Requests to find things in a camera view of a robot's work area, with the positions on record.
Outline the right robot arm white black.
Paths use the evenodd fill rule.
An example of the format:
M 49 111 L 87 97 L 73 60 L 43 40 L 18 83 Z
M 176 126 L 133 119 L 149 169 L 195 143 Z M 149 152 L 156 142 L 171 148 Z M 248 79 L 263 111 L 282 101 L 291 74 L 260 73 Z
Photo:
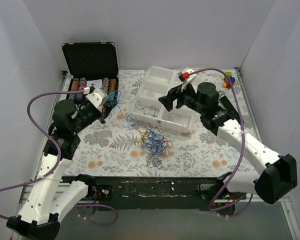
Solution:
M 185 90 L 179 85 L 158 100 L 169 112 L 174 108 L 173 102 L 177 109 L 185 106 L 197 112 L 202 125 L 235 148 L 257 172 L 246 175 L 229 171 L 206 190 L 209 194 L 222 199 L 233 193 L 252 194 L 274 204 L 298 185 L 296 159 L 290 154 L 280 155 L 242 130 L 239 121 L 219 105 L 219 93 L 213 83 L 200 83 L 197 89 L 189 84 Z

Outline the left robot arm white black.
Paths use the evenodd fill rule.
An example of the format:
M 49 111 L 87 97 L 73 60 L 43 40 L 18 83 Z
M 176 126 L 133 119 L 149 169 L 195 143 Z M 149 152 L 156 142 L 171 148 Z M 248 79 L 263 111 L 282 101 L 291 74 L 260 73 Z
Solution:
M 19 213 L 9 217 L 9 229 L 31 240 L 54 240 L 62 220 L 77 202 L 96 196 L 93 178 L 85 174 L 77 176 L 58 198 L 55 193 L 81 141 L 78 133 L 96 120 L 105 124 L 111 110 L 106 102 L 96 108 L 88 101 L 78 109 L 72 99 L 61 100 L 54 106 L 50 126 L 54 132 L 43 150 L 39 181 L 32 186 Z

